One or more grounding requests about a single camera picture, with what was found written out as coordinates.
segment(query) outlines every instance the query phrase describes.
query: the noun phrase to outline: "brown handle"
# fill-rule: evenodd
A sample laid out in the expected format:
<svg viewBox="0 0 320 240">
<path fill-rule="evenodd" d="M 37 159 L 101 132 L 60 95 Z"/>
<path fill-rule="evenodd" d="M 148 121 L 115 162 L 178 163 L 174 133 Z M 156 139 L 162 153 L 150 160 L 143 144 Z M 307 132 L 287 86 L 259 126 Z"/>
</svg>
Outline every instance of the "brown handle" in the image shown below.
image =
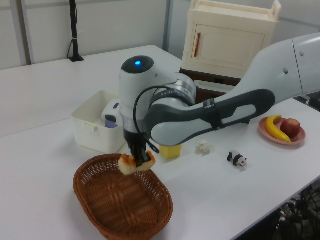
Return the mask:
<svg viewBox="0 0 320 240">
<path fill-rule="evenodd" d="M 201 32 L 198 32 L 198 34 L 196 35 L 195 50 L 194 50 L 194 57 L 195 58 L 198 56 L 200 35 L 201 35 Z"/>
</svg>

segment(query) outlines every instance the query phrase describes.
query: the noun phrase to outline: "toy cabinet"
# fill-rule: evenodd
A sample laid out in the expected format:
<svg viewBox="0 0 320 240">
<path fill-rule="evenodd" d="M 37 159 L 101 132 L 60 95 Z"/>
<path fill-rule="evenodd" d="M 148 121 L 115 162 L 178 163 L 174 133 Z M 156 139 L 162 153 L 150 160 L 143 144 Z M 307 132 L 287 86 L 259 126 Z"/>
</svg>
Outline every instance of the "toy cabinet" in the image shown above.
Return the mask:
<svg viewBox="0 0 320 240">
<path fill-rule="evenodd" d="M 272 44 L 281 8 L 278 0 L 271 9 L 192 0 L 180 72 L 237 85 L 257 53 Z"/>
</svg>

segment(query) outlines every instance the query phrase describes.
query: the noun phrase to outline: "yellow block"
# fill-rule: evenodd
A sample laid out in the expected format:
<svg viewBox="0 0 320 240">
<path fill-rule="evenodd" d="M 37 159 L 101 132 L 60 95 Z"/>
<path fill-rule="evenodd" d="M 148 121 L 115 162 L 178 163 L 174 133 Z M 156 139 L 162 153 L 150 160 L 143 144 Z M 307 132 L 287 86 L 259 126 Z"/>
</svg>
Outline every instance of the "yellow block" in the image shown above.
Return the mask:
<svg viewBox="0 0 320 240">
<path fill-rule="evenodd" d="M 166 159 L 173 159 L 180 156 L 181 146 L 182 146 L 181 144 L 177 146 L 161 146 L 160 145 L 159 151 Z"/>
</svg>

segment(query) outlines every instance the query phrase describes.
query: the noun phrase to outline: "white table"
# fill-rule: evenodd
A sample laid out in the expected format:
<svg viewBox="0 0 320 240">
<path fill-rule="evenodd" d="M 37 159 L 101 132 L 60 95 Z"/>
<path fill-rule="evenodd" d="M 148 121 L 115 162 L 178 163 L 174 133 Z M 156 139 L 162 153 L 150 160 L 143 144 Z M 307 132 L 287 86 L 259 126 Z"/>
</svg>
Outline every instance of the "white table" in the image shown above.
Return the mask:
<svg viewBox="0 0 320 240">
<path fill-rule="evenodd" d="M 101 153 L 80 147 L 71 113 L 100 90 L 118 91 L 119 69 L 135 55 L 179 71 L 181 61 L 155 46 L 0 71 L 0 234 L 6 240 L 102 240 L 73 190 L 76 170 Z M 266 140 L 258 122 L 269 115 L 300 121 L 300 147 Z M 206 133 L 182 145 L 181 156 L 157 155 L 152 168 L 169 189 L 173 215 L 155 240 L 238 237 L 320 176 L 320 114 L 289 99 L 250 124 Z M 200 140 L 211 153 L 195 152 Z M 229 150 L 247 158 L 241 170 Z M 125 145 L 120 153 L 129 153 Z"/>
</svg>

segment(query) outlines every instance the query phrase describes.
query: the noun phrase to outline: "black stand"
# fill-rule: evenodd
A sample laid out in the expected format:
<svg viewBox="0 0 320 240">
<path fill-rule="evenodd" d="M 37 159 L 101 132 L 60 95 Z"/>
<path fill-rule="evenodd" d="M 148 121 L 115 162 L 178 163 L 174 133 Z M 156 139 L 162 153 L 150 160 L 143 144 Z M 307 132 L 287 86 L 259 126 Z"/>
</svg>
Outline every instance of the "black stand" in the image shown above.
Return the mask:
<svg viewBox="0 0 320 240">
<path fill-rule="evenodd" d="M 76 0 L 70 0 L 70 16 L 71 16 L 73 56 L 69 57 L 69 59 L 72 62 L 79 62 L 79 61 L 83 61 L 84 58 L 79 55 L 79 49 L 78 49 Z"/>
</svg>

